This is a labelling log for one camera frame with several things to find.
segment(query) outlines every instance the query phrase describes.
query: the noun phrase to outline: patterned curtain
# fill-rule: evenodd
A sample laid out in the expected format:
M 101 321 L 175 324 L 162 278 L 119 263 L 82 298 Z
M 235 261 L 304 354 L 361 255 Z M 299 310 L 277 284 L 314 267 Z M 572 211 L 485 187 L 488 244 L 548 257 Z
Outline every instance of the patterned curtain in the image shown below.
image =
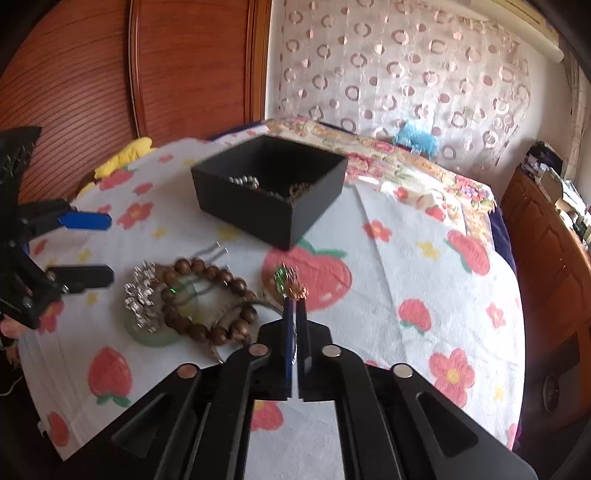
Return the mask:
M 589 124 L 591 85 L 571 52 L 564 57 L 564 63 L 572 91 L 572 107 L 570 111 L 570 148 L 563 166 L 563 177 L 565 180 L 575 181 L 579 170 L 581 141 Z
M 373 137 L 404 122 L 434 135 L 432 159 L 486 178 L 530 104 L 527 59 L 498 24 L 418 0 L 285 0 L 274 116 Z

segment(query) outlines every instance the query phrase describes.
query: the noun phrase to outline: black box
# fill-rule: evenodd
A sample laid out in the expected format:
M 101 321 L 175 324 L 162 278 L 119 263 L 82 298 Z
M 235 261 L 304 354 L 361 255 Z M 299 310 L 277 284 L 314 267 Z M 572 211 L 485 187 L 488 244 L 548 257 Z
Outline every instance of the black box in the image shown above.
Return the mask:
M 343 155 L 262 135 L 198 163 L 191 173 L 203 211 L 289 250 L 340 195 L 346 168 Z M 242 176 L 256 177 L 260 187 L 229 180 Z M 297 183 L 310 187 L 289 200 L 290 186 Z

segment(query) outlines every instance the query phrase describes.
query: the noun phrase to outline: bed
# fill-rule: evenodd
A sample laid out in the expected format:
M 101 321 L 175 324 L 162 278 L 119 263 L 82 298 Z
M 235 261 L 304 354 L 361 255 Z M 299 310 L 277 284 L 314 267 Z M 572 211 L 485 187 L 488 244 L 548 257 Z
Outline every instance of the bed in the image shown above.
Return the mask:
M 297 255 L 201 212 L 194 194 L 192 165 L 265 134 L 349 158 L 343 193 L 304 236 Z M 485 185 L 392 145 L 288 118 L 214 141 L 165 145 L 74 204 L 109 212 L 112 228 L 54 231 L 31 244 L 33 259 L 42 268 L 104 262 L 115 270 L 115 284 L 53 304 L 40 329 L 19 344 L 41 424 L 63 459 L 179 364 L 215 363 L 207 349 L 172 330 L 150 337 L 134 329 L 123 304 L 123 284 L 143 260 L 170 264 L 214 241 L 229 250 L 219 262 L 256 291 L 281 262 L 308 269 L 316 291 L 310 318 L 328 325 L 335 342 L 379 367 L 408 362 L 512 447 L 524 382 L 524 326 L 511 262 L 495 251 L 503 224 Z M 492 221 L 491 212 L 497 212 Z M 202 315 L 228 301 L 224 294 L 204 296 Z M 260 315 L 263 322 L 275 319 Z M 260 402 L 252 430 L 248 478 L 342 478 L 331 405 Z M 269 458 L 281 461 L 271 465 Z

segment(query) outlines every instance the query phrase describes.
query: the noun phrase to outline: tablecloth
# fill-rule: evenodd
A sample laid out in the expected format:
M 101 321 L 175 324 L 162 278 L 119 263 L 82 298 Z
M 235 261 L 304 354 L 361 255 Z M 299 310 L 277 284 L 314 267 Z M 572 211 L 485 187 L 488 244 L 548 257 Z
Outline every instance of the tablecloth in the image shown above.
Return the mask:
M 215 142 L 166 145 L 76 201 L 82 210 L 109 212 L 109 231 L 62 229 L 31 245 L 43 268 L 106 263 L 116 274 L 108 289 L 53 304 L 19 345 L 59 454 L 72 455 L 177 365 L 213 365 L 207 348 L 172 330 L 150 336 L 134 329 L 123 285 L 143 260 L 171 264 L 215 241 L 229 250 L 217 263 L 256 291 L 273 266 L 299 262 L 313 279 L 309 317 L 328 325 L 335 343 L 380 367 L 408 362 L 511 447 L 525 359 L 517 280 L 507 263 L 482 246 L 488 267 L 479 271 L 483 263 L 462 252 L 465 231 L 405 204 L 389 182 L 345 186 L 289 254 L 202 212 L 190 167 L 268 131 L 262 125 Z M 229 295 L 214 289 L 203 296 L 201 314 L 211 316 Z M 259 312 L 262 322 L 277 318 Z M 252 430 L 247 478 L 342 478 L 331 404 L 257 401 Z

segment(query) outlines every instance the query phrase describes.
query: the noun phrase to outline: yellow star print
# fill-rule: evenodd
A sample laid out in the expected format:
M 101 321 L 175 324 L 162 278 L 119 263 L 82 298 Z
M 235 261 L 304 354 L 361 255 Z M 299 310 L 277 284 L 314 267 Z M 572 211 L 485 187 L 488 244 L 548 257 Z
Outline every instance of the yellow star print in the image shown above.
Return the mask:
M 232 225 L 220 225 L 217 227 L 217 237 L 222 242 L 233 242 L 236 238 L 241 236 L 242 233 Z
M 439 260 L 439 255 L 441 252 L 433 247 L 431 242 L 417 242 L 417 247 L 419 247 L 423 251 L 423 255 L 427 258 L 432 258 L 433 260 Z
M 86 304 L 90 307 L 94 305 L 99 297 L 99 294 L 95 291 L 91 291 L 86 296 Z
M 505 398 L 505 390 L 500 385 L 495 387 L 495 401 L 503 401 Z
M 159 226 L 154 233 L 152 233 L 152 236 L 154 238 L 162 238 L 166 235 L 166 228 L 163 228 L 161 226 Z
M 85 248 L 78 254 L 78 263 L 86 263 L 91 256 L 92 252 L 88 248 Z

